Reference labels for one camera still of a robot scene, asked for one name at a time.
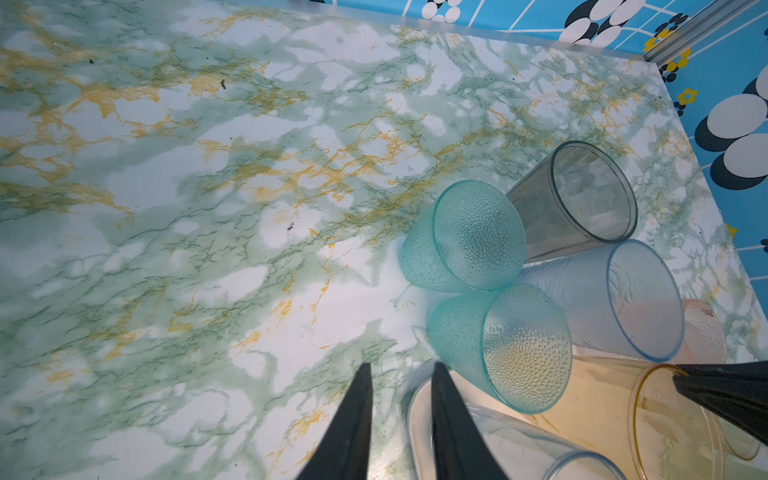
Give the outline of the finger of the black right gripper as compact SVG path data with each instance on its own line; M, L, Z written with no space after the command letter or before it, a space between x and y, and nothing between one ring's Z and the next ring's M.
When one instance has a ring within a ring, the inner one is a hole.
M767 444L767 362L681 365L677 392Z

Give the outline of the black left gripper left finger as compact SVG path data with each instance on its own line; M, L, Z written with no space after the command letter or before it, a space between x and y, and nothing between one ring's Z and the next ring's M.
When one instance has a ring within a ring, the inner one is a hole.
M363 363L320 444L297 479L366 479L372 410L371 364Z

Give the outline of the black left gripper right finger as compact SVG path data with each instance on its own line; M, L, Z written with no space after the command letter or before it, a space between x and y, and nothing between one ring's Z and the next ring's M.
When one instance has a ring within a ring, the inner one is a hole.
M438 479L506 479L487 448L447 367L431 379L432 444Z

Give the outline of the short pink dimpled cup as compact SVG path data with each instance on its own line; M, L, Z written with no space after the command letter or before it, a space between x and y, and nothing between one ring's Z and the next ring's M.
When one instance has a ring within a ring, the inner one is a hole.
M683 301L684 337L672 364L725 364L727 344L722 322L705 302Z

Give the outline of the blue clear tall glass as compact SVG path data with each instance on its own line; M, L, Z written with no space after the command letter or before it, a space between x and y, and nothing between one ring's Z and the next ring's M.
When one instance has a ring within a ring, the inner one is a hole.
M550 434L522 419L452 371L451 378L484 443L510 479L623 479L608 458ZM411 399L408 429L417 476L437 477L432 444L431 382Z

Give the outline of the yellow tall glass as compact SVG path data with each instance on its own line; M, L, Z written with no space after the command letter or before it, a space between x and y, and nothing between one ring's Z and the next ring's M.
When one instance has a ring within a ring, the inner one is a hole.
M629 479L723 479L726 460L754 459L759 442L674 386L683 369L576 356L555 406L532 424L613 461Z

